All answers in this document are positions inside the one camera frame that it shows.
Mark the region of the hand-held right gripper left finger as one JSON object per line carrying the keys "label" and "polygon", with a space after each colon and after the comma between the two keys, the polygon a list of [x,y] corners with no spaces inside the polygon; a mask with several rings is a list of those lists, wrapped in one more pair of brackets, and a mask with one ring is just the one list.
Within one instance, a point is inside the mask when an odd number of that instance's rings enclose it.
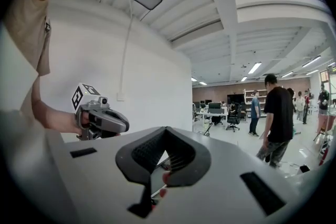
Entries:
{"label": "hand-held right gripper left finger", "polygon": [[149,185],[164,151],[165,127],[153,131],[146,130],[145,136],[122,146],[115,162],[125,178],[140,185]]}

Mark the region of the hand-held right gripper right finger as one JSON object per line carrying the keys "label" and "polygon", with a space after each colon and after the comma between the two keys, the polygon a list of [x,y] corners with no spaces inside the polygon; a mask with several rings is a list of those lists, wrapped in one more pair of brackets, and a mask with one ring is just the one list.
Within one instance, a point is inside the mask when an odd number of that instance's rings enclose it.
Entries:
{"label": "hand-held right gripper right finger", "polygon": [[166,127],[165,150],[169,156],[170,172],[166,179],[169,187],[196,184],[208,172],[212,158],[204,145],[206,137],[172,127]]}

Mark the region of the person's left hand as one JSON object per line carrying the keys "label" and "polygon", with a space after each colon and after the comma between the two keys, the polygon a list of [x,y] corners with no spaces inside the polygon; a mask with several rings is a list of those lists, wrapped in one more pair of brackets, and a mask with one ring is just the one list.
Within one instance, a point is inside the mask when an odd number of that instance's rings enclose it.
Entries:
{"label": "person's left hand", "polygon": [[77,121],[77,117],[75,116],[74,120],[74,132],[81,136],[82,134],[82,126],[89,124],[89,113],[87,111],[83,111],[81,114],[81,122],[80,124]]}

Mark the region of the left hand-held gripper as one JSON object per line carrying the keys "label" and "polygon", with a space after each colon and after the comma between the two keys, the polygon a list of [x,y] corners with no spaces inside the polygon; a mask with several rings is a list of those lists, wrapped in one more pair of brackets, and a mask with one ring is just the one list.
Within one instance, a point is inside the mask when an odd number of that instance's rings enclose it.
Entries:
{"label": "left hand-held gripper", "polygon": [[93,86],[78,84],[71,103],[80,124],[83,111],[89,113],[89,124],[82,126],[81,141],[110,138],[129,130],[128,119],[120,112],[110,109],[108,98],[102,96]]}

